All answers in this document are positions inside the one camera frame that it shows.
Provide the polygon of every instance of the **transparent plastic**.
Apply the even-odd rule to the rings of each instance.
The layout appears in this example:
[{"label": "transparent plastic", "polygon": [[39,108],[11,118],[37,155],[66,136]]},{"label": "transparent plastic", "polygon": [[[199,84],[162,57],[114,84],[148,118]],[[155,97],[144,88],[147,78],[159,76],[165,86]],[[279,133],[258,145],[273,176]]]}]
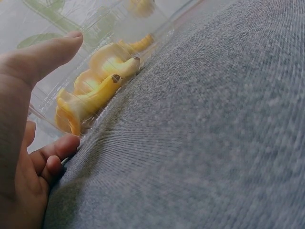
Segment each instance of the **transparent plastic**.
[{"label": "transparent plastic", "polygon": [[173,26],[154,0],[118,0],[82,27],[86,42],[32,92],[29,119],[50,138],[84,136],[119,88],[170,39]]}]

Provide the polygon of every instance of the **gray fabric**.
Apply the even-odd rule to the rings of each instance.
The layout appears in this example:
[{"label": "gray fabric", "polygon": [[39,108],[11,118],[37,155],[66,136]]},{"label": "gray fabric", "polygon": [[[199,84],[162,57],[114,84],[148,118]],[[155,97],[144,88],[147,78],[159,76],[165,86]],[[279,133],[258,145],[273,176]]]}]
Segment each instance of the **gray fabric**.
[{"label": "gray fabric", "polygon": [[305,228],[305,2],[219,2],[111,101],[44,228]]}]

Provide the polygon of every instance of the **banana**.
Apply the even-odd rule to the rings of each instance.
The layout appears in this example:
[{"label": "banana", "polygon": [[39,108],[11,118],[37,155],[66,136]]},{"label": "banana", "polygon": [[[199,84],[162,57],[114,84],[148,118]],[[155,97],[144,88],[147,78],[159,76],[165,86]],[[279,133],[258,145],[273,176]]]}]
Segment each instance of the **banana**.
[{"label": "banana", "polygon": [[134,57],[117,43],[100,48],[90,59],[90,69],[103,81],[111,74],[121,78],[134,75],[140,68],[140,58]]},{"label": "banana", "polygon": [[73,95],[62,88],[57,104],[64,118],[69,122],[71,132],[81,135],[81,123],[104,107],[116,94],[122,84],[122,78],[113,74],[108,76],[95,90],[81,95]]},{"label": "banana", "polygon": [[55,123],[63,132],[71,133],[69,120],[66,118],[64,111],[58,106],[56,107]]},{"label": "banana", "polygon": [[74,81],[74,95],[87,94],[98,88],[102,81],[98,75],[88,69],[81,73]]},{"label": "banana", "polygon": [[128,11],[139,18],[147,18],[154,11],[154,0],[129,0]]},{"label": "banana", "polygon": [[153,43],[154,38],[151,34],[147,34],[142,40],[135,43],[125,43],[123,40],[118,42],[118,44],[125,48],[130,55],[134,55],[138,52],[143,52]]}]

